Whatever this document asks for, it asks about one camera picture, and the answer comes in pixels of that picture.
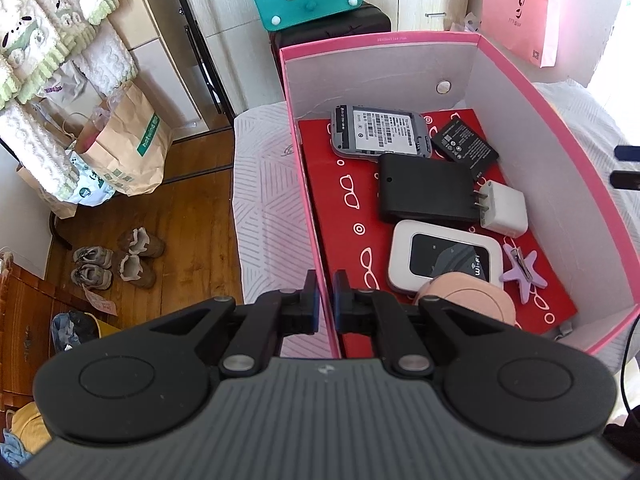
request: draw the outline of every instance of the black logo on pink bag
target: black logo on pink bag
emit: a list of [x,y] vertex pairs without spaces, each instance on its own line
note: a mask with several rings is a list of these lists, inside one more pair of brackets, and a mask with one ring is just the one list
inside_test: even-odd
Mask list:
[[524,7],[524,0],[518,0],[519,7],[516,9],[516,19],[509,18],[509,23],[513,23],[516,27],[520,27],[522,24],[519,23],[519,20],[522,17],[522,7]]

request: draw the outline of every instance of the metal screw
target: metal screw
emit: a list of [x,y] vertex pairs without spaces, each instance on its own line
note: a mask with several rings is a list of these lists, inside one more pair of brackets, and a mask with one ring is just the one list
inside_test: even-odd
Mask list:
[[245,372],[254,367],[255,360],[253,357],[244,354],[230,355],[222,361],[223,367],[230,372]]
[[409,354],[399,358],[398,365],[407,372],[423,372],[431,363],[424,355]]

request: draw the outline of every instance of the black screen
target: black screen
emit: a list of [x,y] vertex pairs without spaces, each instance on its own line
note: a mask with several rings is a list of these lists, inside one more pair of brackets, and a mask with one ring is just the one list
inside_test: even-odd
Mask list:
[[489,251],[484,247],[417,234],[411,241],[409,270],[426,278],[464,272],[488,282]]

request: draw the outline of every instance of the pink round case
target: pink round case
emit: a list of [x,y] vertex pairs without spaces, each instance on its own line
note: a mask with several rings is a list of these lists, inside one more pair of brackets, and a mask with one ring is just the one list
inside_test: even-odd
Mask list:
[[448,272],[425,283],[415,297],[437,296],[508,325],[516,323],[516,307],[501,288],[462,272]]

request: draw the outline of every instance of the yellow cloth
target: yellow cloth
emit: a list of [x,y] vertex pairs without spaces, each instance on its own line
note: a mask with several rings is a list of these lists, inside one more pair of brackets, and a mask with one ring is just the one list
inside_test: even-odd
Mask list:
[[11,432],[21,440],[24,449],[31,454],[39,452],[51,440],[35,402],[30,402],[15,412],[11,422]]

